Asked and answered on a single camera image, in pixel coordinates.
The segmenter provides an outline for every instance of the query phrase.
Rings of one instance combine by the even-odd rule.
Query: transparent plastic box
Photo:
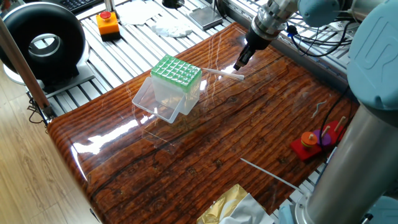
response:
[[[169,123],[189,114],[200,96],[200,68],[166,55],[150,75],[132,102]]]

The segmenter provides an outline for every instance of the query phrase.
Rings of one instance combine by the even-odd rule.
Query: wooden floor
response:
[[[29,122],[25,88],[0,64],[0,223],[98,223],[44,124]]]

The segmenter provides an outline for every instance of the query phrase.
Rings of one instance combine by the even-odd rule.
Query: clear plastic lid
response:
[[[173,123],[185,103],[185,96],[181,92],[181,95],[169,98],[167,102],[158,102],[155,98],[152,79],[147,77],[134,99],[132,99],[132,103],[169,123]]]

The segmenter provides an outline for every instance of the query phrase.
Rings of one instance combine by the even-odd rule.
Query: black keyboard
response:
[[[45,2],[52,2],[59,4],[71,11],[74,14],[85,11],[94,5],[104,3],[103,0],[43,0]]]

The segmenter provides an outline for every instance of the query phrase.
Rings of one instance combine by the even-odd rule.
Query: wooden table surface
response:
[[[231,24],[177,57],[231,72],[245,33]],[[149,71],[49,124],[104,223],[196,223],[234,184],[272,213],[292,189],[239,159],[295,185],[319,166],[321,158],[304,164],[289,144],[319,128],[340,94],[272,47],[256,52],[239,73],[243,81],[203,72],[199,102],[173,124],[131,102]],[[349,108],[344,99],[330,119]]]

